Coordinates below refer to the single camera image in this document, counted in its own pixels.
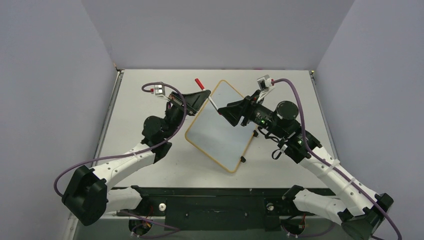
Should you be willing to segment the red marker cap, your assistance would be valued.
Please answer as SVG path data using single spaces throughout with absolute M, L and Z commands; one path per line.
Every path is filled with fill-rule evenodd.
M 205 89 L 204 85 L 202 84 L 202 82 L 201 82 L 198 78 L 196 78 L 194 81 L 196 82 L 196 84 L 198 85 L 198 87 L 199 87 L 202 91 Z

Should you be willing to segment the yellow framed whiteboard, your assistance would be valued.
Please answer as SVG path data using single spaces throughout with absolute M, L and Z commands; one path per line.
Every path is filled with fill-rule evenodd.
M 185 139 L 229 173 L 242 162 L 257 126 L 232 126 L 207 101 L 185 132 Z

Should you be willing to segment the white red whiteboard marker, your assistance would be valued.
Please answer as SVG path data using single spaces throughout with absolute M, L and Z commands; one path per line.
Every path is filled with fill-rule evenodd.
M 217 106 L 217 104 L 215 103 L 215 101 L 213 100 L 213 98 L 209 95 L 208 96 L 208 101 L 210 102 L 210 104 L 212 105 L 212 107 L 214 108 L 214 110 L 221 115 L 221 113 L 219 112 L 219 107 Z

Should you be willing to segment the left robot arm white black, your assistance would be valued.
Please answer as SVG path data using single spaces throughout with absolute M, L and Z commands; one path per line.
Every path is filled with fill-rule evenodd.
M 195 116 L 210 96 L 210 90 L 179 95 L 173 91 L 168 98 L 164 117 L 149 116 L 143 123 L 143 139 L 123 156 L 88 168 L 78 167 L 61 198 L 62 203 L 84 225 L 89 226 L 108 212 L 132 210 L 143 215 L 149 201 L 136 186 L 116 189 L 120 181 L 136 171 L 163 159 L 172 147 L 169 138 L 181 128 L 186 116 Z

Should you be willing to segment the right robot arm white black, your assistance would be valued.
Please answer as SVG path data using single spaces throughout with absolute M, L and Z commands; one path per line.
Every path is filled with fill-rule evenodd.
M 291 101 L 281 101 L 275 110 L 263 106 L 259 91 L 218 109 L 232 126 L 254 123 L 278 138 L 278 153 L 313 173 L 334 194 L 319 195 L 298 185 L 282 199 L 283 209 L 294 214 L 308 212 L 338 224 L 355 240 L 368 240 L 387 217 L 393 199 L 378 194 L 356 180 L 332 157 L 318 139 L 302 129 L 299 109 Z

